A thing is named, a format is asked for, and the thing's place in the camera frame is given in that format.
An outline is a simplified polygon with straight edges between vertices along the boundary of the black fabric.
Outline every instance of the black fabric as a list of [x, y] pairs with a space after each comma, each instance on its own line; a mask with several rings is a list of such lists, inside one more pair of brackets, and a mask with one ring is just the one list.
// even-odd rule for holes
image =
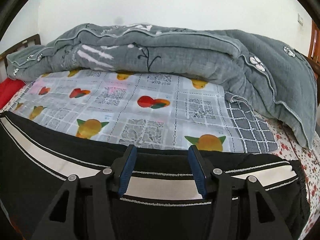
[[[78, 160], [99, 165], [110, 166], [113, 160], [121, 157], [126, 149], [124, 145], [97, 142], [76, 138], [67, 134], [44, 128], [30, 120], [6, 113], [6, 118], [21, 131], [41, 144], [58, 153], [63, 153]], [[16, 223], [26, 240], [44, 214], [47, 206], [57, 193], [63, 180], [51, 175], [30, 160], [12, 140], [0, 125], [0, 196], [10, 216], [15, 216]], [[154, 149], [138, 149], [136, 171], [162, 173], [191, 173], [186, 151], [161, 151]], [[201, 152], [210, 159], [215, 167], [222, 170], [234, 170], [265, 163], [283, 161], [270, 155], [231, 154], [219, 152]], [[268, 191], [281, 215], [284, 217], [293, 239], [299, 237], [308, 220], [310, 209], [307, 203], [304, 174], [299, 161], [290, 162], [298, 175], [295, 182]], [[190, 177], [166, 177], [161, 179], [191, 179]], [[121, 239], [199, 239], [196, 236], [205, 235], [210, 220], [210, 205], [187, 207], [154, 206], [157, 203], [179, 204], [181, 201], [158, 201], [125, 196], [131, 201], [141, 201], [150, 204], [137, 204], [129, 201], [113, 199], [113, 219], [116, 231]], [[203, 200], [185, 201], [197, 203]], [[244, 196], [233, 200], [233, 235], [236, 223], [245, 221], [248, 216], [247, 201]]]
[[[82, 138], [57, 132], [13, 114], [12, 112], [6, 112], [6, 116], [11, 123], [19, 127], [24, 133], [43, 147], [84, 162], [111, 166], [113, 161], [116, 158], [122, 157], [127, 149], [127, 146], [121, 144], [83, 140]], [[139, 154], [135, 165], [136, 171], [191, 174], [191, 169], [186, 158], [186, 150], [145, 148], [137, 148], [137, 150]], [[215, 151], [200, 151], [200, 153], [203, 157], [208, 158], [215, 167], [221, 168], [224, 171], [252, 167], [256, 166], [257, 163], [262, 165], [283, 161], [283, 159], [270, 154], [250, 155]], [[71, 161], [62, 155], [57, 156]], [[81, 165], [92, 168], [92, 166], [84, 163], [81, 163]], [[96, 166], [94, 168], [103, 169], [103, 167]]]
[[0, 198], [26, 240], [63, 184], [27, 158], [0, 127]]
[[9, 220], [5, 216], [4, 212], [0, 208], [0, 236], [2, 240], [22, 240], [22, 236], [19, 235]]

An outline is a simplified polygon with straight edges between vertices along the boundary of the white wall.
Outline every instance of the white wall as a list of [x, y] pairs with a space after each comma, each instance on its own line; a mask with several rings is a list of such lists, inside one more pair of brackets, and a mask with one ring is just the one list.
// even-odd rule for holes
[[81, 23], [142, 22], [198, 30], [241, 29], [284, 41], [305, 55], [311, 40], [311, 18], [297, 0], [41, 0], [38, 26], [46, 44]]
[[[40, 0], [29, 0], [13, 19], [0, 41], [0, 54], [25, 38], [38, 33]], [[0, 82], [7, 77], [4, 62], [0, 62]]]

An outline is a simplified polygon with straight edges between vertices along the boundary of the gray checkered blanket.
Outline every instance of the gray checkered blanket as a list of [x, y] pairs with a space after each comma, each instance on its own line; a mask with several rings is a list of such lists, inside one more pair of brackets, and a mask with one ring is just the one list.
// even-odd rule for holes
[[222, 86], [171, 74], [75, 70], [42, 75], [11, 111], [55, 131], [137, 147], [276, 150], [266, 122], [227, 97]]

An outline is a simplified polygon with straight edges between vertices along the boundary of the red fruit print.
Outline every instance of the red fruit print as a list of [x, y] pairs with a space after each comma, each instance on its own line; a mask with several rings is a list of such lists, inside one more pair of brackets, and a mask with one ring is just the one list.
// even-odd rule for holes
[[40, 92], [39, 92], [39, 95], [45, 95], [47, 94], [48, 92], [50, 91], [50, 88], [46, 88], [46, 87], [43, 87], [41, 88]]
[[150, 107], [152, 109], [158, 109], [170, 105], [170, 102], [166, 99], [153, 99], [149, 96], [140, 97], [137, 103], [143, 108]]
[[142, 96], [137, 101], [138, 105], [145, 108], [150, 107], [154, 104], [154, 99], [149, 96]]
[[80, 88], [75, 88], [69, 95], [70, 98], [79, 98], [90, 94], [90, 90], [81, 90]]

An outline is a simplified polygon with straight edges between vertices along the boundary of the black stem embroidery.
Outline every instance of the black stem embroidery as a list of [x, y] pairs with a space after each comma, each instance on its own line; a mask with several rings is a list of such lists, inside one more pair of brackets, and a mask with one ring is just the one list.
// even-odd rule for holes
[[148, 71], [150, 71], [150, 67], [151, 67], [151, 65], [153, 64], [153, 62], [154, 62], [157, 58], [161, 58], [161, 57], [160, 57], [160, 56], [156, 56], [156, 57], [151, 61], [151, 63], [149, 64], [149, 49], [148, 49], [148, 47], [139, 45], [139, 44], [137, 44], [137, 43], [135, 43], [135, 42], [133, 43], [133, 45], [142, 51], [143, 55], [138, 55], [138, 59], [140, 59], [141, 57], [145, 57], [145, 58], [147, 59], [147, 69], [148, 69]]

